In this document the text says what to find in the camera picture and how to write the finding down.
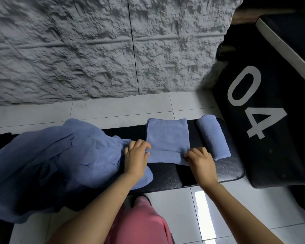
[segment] pink trousers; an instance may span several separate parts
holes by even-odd
[[[158,215],[145,197],[138,197],[127,213],[122,207],[116,216],[105,244],[173,244],[164,218]]]

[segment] printed number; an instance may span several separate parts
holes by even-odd
[[[253,83],[248,89],[248,91],[245,93],[245,95],[239,99],[235,100],[233,98],[233,91],[235,90],[236,86],[242,81],[245,75],[247,74],[252,74],[253,76]],[[258,87],[260,86],[261,83],[261,73],[260,71],[254,67],[254,66],[247,66],[246,68],[243,69],[243,71],[234,79],[232,84],[228,88],[227,92],[227,98],[228,101],[233,105],[233,106],[242,106],[245,104],[256,92]],[[283,108],[247,108],[245,110],[245,113],[248,117],[248,120],[250,121],[252,128],[247,131],[248,136],[251,138],[254,135],[258,135],[259,139],[264,138],[263,130],[266,129],[267,127],[272,126],[273,124],[277,123],[279,120],[284,118],[287,113]],[[270,115],[263,121],[256,123],[254,117],[252,114],[259,114],[259,115]]]
[[[242,81],[242,79],[244,78],[245,75],[247,74],[252,74],[253,76],[253,83],[250,86],[250,88],[248,89],[248,91],[245,93],[245,95],[239,99],[239,100],[235,100],[233,98],[233,91],[236,88],[236,86],[238,86],[238,84]],[[234,79],[234,81],[232,82],[232,84],[230,85],[230,87],[228,88],[228,92],[227,92],[227,98],[228,101],[234,105],[234,106],[242,106],[244,103],[246,103],[251,97],[252,95],[256,92],[256,90],[258,89],[259,85],[261,83],[261,73],[260,71],[254,67],[254,66],[247,66],[246,68],[243,69],[243,71],[236,77],[236,79]]]
[[[251,138],[253,135],[257,134],[259,139],[264,138],[262,130],[272,126],[287,115],[286,111],[283,108],[247,108],[245,110],[245,113],[248,116],[248,119],[252,125],[252,128],[247,131],[248,136]],[[263,121],[256,123],[252,114],[270,116],[264,119]]]

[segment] forearm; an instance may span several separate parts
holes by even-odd
[[[62,225],[49,244],[103,244],[126,196],[136,183],[122,174],[76,217]]]
[[[238,244],[283,244],[221,184],[204,191],[217,206]]]

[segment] textured wall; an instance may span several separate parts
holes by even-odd
[[[210,86],[242,1],[0,0],[0,105]]]

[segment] white tile floor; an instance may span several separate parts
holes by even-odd
[[[101,129],[145,124],[148,118],[222,118],[210,91],[161,93],[128,98],[92,99],[47,105],[0,107],[0,133],[21,133],[62,125],[68,118],[85,120]],[[253,188],[246,178],[224,186],[286,244],[305,243],[305,211],[286,188]],[[177,244],[235,244],[212,201],[198,187],[148,194],[166,219]],[[15,225],[11,244],[45,244],[63,222],[75,215],[63,208],[55,214],[35,214]]]

